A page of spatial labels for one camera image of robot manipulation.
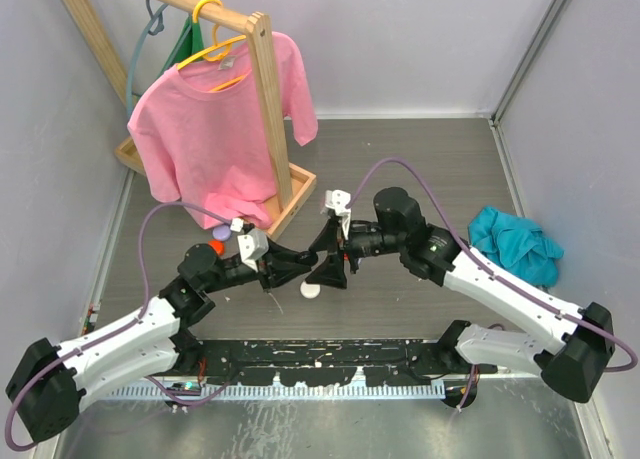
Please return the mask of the white earbud case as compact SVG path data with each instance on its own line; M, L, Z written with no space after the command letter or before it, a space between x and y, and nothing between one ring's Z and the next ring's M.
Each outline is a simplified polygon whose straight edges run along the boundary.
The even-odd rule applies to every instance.
M321 286L318 284L309 284L306 281L303 281L300 284L299 291L305 299L315 299L321 293Z

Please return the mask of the red earbud case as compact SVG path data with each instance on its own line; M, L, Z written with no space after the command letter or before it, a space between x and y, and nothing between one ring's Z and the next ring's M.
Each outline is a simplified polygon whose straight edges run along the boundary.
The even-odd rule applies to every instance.
M211 240L208 245L219 255L222 256L225 253L225 245L223 242L217 240Z

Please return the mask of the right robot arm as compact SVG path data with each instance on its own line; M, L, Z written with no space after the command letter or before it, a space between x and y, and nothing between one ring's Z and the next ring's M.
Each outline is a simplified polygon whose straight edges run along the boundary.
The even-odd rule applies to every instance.
M500 331L454 321L438 341L444 369L495 365L540 377L554 392L588 402L615 351L613 321L598 303L582 308L503 270L448 229L426 222L418 202L399 187L373 199L376 219L354 220L341 190L325 195L327 222L310 249L325 260L300 286L307 299L344 289L361 260L395 254L414 276L464 294L517 326Z

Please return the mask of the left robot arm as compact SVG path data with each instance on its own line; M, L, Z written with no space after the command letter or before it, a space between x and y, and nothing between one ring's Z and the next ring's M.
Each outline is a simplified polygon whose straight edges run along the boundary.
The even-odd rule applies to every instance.
M69 427L91 404L140 377L173 370L194 372L198 342L188 329L214 307L209 295L250 282L269 291L310 272L314 252L296 252L270 242L265 252L221 258L209 244L196 244L178 266L178 275L142 307L92 333L59 345L42 338L27 347L5 389L11 408L5 441L21 420L32 444Z

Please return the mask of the black earbud case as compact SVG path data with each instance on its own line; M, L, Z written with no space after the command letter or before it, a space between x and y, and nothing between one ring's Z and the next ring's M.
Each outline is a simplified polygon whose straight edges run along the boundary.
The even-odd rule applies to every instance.
M318 255L314 251L302 251L297 255L297 262L308 267L313 267L318 262Z

